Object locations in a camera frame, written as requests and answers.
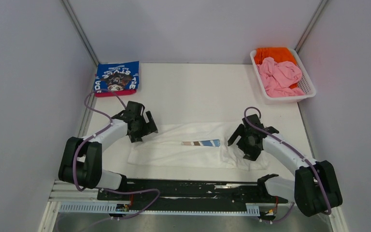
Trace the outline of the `white printed t shirt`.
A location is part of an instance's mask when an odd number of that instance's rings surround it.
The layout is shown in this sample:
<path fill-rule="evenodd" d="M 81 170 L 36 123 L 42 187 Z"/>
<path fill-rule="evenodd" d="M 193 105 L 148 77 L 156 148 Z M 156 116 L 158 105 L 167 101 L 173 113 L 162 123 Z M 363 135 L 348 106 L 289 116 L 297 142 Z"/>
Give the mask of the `white printed t shirt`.
<path fill-rule="evenodd" d="M 228 138 L 239 126 L 238 121 L 160 125 L 143 142 L 135 143 L 128 163 L 134 165 L 265 170 L 268 159 L 261 154 L 255 161 L 244 159 Z"/>

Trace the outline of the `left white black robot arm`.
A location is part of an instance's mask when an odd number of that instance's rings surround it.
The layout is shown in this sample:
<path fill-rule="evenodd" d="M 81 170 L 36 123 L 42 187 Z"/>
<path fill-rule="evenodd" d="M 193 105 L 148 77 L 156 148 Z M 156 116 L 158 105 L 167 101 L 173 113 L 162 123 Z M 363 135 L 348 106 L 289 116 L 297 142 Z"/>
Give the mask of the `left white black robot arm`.
<path fill-rule="evenodd" d="M 103 168 L 103 152 L 119 139 L 128 137 L 131 143 L 141 142 L 143 137 L 157 133 L 158 129 L 152 113 L 138 102 L 129 101 L 124 110 L 106 117 L 107 124 L 98 132 L 67 140 L 58 177 L 74 184 L 78 191 L 110 189 L 111 195 L 122 200 L 128 195 L 127 178 Z"/>

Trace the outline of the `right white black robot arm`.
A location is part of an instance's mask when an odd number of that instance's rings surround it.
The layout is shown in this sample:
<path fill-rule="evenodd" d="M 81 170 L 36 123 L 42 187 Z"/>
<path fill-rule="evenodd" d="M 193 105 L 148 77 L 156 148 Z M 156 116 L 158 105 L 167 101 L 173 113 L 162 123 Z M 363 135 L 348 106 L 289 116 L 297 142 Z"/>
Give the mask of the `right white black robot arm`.
<path fill-rule="evenodd" d="M 227 141 L 236 144 L 244 159 L 255 161 L 261 152 L 274 156 L 293 175 L 288 180 L 277 174 L 258 179 L 257 197 L 268 202 L 274 197 L 283 198 L 297 205 L 307 217 L 329 213 L 341 206 L 343 198 L 333 165 L 327 161 L 307 158 L 287 143 L 280 132 L 264 127 L 257 114 L 245 116 Z"/>

